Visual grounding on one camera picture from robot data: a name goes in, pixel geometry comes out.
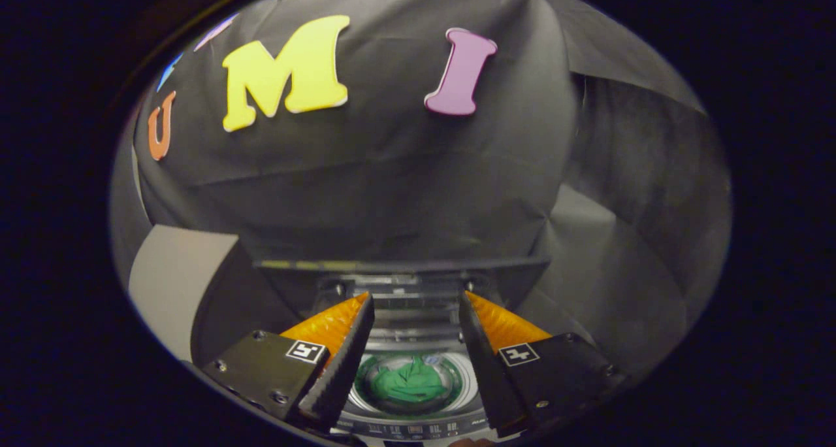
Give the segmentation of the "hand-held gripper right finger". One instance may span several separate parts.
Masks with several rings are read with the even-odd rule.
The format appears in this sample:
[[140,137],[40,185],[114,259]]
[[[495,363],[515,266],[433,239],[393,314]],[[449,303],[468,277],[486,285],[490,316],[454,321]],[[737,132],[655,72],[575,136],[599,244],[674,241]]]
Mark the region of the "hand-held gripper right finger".
[[560,428],[612,399],[629,381],[576,333],[553,336],[469,290],[458,301],[487,422],[500,437]]

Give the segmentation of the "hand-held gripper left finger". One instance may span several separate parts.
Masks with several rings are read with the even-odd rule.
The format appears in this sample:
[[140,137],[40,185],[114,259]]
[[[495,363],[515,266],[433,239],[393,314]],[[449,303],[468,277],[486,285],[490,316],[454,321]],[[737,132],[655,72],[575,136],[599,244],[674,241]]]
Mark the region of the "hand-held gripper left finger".
[[374,298],[364,292],[284,332],[251,331],[201,369],[271,418],[326,434],[344,410],[373,325]]

